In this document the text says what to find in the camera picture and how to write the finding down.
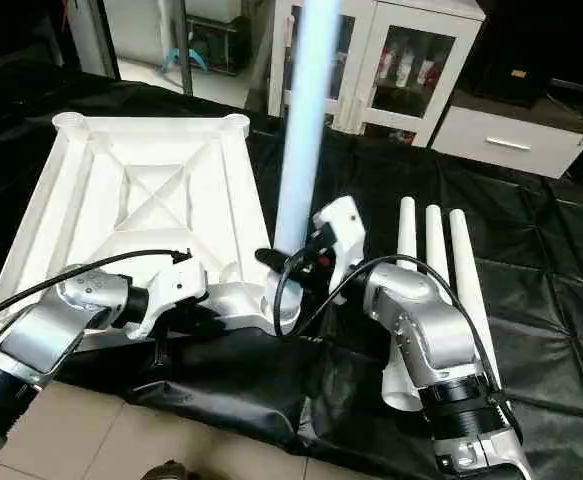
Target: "white drawer unit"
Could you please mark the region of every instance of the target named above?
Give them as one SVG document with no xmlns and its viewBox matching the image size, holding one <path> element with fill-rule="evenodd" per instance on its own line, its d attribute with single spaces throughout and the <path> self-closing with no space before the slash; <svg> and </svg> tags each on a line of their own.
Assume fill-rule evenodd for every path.
<svg viewBox="0 0 583 480">
<path fill-rule="evenodd" d="M 442 153 L 559 178 L 583 150 L 583 135 L 451 107 L 433 143 Z"/>
</svg>

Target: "floor tile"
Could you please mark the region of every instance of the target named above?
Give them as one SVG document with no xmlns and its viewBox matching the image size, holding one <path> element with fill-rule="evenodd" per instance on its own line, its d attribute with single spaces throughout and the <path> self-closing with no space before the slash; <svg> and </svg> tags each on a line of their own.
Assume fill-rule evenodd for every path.
<svg viewBox="0 0 583 480">
<path fill-rule="evenodd" d="M 39 478 L 0 465 L 0 480 L 39 480 Z"/>
<path fill-rule="evenodd" d="M 47 480 L 79 480 L 122 404 L 116 397 L 52 383 L 16 423 L 0 464 Z"/>
<path fill-rule="evenodd" d="M 313 458 L 309 459 L 304 476 L 304 480 L 374 480 L 374 478 Z"/>
<path fill-rule="evenodd" d="M 157 65 L 118 58 L 118 67 L 123 80 L 144 82 L 182 93 L 180 68 L 176 65 L 172 65 L 167 73 L 163 74 Z M 243 108 L 249 93 L 251 72 L 245 70 L 239 75 L 230 76 L 217 72 L 203 72 L 192 68 L 191 80 L 193 82 L 194 96 L 224 105 Z"/>
<path fill-rule="evenodd" d="M 125 405 L 85 480 L 139 479 L 168 460 L 205 480 L 302 480 L 305 461 L 202 423 Z"/>
</svg>

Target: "white tube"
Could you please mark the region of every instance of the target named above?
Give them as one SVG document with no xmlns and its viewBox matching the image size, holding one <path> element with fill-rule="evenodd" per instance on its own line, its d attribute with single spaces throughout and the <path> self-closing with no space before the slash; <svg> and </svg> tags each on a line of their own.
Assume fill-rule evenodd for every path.
<svg viewBox="0 0 583 480">
<path fill-rule="evenodd" d="M 447 265 L 447 252 L 444 246 L 444 233 L 442 233 L 442 215 L 440 207 L 429 205 L 426 210 L 426 240 L 427 263 L 449 283 L 449 266 Z M 447 292 L 438 286 L 442 300 L 451 304 L 451 298 Z"/>
<path fill-rule="evenodd" d="M 398 223 L 398 253 L 417 256 L 416 230 L 415 230 L 415 201 L 411 197 L 404 197 L 400 202 L 400 219 Z M 415 270 L 412 263 L 398 261 L 402 268 Z M 389 363 L 382 372 L 382 399 L 384 403 L 406 412 L 422 410 L 422 402 L 418 389 L 415 388 L 406 365 L 400 347 L 391 339 Z"/>
<path fill-rule="evenodd" d="M 498 364 L 493 350 L 493 340 L 491 339 L 491 330 L 489 329 L 487 312 L 484 309 L 484 301 L 482 300 L 482 290 L 480 289 L 478 271 L 475 267 L 471 238 L 469 236 L 469 229 L 467 228 L 467 221 L 464 212 L 462 210 L 453 210 L 449 214 L 449 220 L 451 222 L 451 243 L 453 245 L 453 259 L 455 263 L 458 297 L 475 324 L 475 328 L 482 339 L 489 361 L 493 366 L 493 373 L 496 376 L 498 385 L 502 386 L 500 374 L 498 373 Z"/>
<path fill-rule="evenodd" d="M 400 223 L 398 224 L 398 253 L 417 257 L 417 243 L 415 233 L 415 200 L 404 197 L 400 201 Z M 416 270 L 411 262 L 398 260 L 396 265 L 407 270 Z"/>
<path fill-rule="evenodd" d="M 307 235 L 324 129 L 325 99 L 331 83 L 333 52 L 339 30 L 340 0 L 305 1 L 291 88 L 274 241 L 275 248 L 287 254 L 301 249 Z M 269 306 L 273 304 L 277 278 L 274 274 L 268 279 L 266 297 Z M 281 312 L 281 317 L 287 322 L 294 321 L 301 298 L 300 286 L 289 282 Z"/>
</svg>

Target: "black table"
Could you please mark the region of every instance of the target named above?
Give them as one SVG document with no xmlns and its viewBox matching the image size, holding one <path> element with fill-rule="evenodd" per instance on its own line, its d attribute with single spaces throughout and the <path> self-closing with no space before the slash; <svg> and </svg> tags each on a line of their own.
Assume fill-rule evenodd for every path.
<svg viewBox="0 0 583 480">
<path fill-rule="evenodd" d="M 223 116 L 235 109 L 138 83 L 13 64 L 0 70 L 0 268 L 55 138 L 61 111 L 102 116 Z M 284 132 L 251 117 L 247 139 L 273 232 Z M 467 214 L 500 372 L 538 479 L 583 479 L 583 188 L 326 131 L 314 208 L 356 199 L 369 256 L 395 251 L 398 201 Z M 424 218 L 418 217 L 419 228 Z M 200 331 L 74 355 L 66 382 L 378 476 L 440 478 L 419 414 L 380 396 L 388 335 L 345 305 L 319 326 L 333 343 L 255 329 Z M 517 478 L 508 469 L 480 478 Z"/>
</svg>

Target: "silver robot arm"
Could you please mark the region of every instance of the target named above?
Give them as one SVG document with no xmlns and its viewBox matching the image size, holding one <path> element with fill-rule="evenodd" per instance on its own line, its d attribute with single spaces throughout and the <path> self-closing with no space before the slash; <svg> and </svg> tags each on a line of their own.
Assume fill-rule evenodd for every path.
<svg viewBox="0 0 583 480">
<path fill-rule="evenodd" d="M 409 222 L 402 222 L 401 218 L 400 229 L 415 229 L 412 216 L 413 225 L 406 225 Z M 347 271 L 361 264 L 364 227 L 350 197 L 337 199 L 317 213 L 313 221 L 318 229 L 328 224 L 335 236 L 336 266 L 330 282 L 333 291 Z M 406 243 L 413 244 L 409 248 L 412 252 L 400 253 L 415 255 L 415 231 L 412 233 L 412 238 L 401 233 L 403 241 L 407 239 Z M 463 475 L 512 464 L 526 480 L 531 480 L 532 470 L 520 441 L 499 406 L 502 400 L 492 395 L 467 318 L 441 297 L 433 279 L 416 270 L 380 263 L 359 278 L 352 282 L 353 287 L 343 291 L 344 296 L 348 292 L 362 298 L 364 313 L 391 333 L 391 341 L 406 367 L 402 372 L 409 377 L 409 382 L 402 384 L 409 383 L 417 389 L 413 395 L 431 426 L 440 470 Z M 492 349 L 490 335 L 486 338 L 479 332 L 477 335 L 482 344 Z M 412 404 L 400 405 L 414 410 Z"/>
<path fill-rule="evenodd" d="M 127 277 L 92 270 L 49 288 L 40 301 L 15 313 L 0 332 L 0 449 L 85 330 L 119 328 L 140 340 L 176 302 L 205 293 L 204 270 L 189 259 L 161 270 L 146 289 Z"/>
</svg>

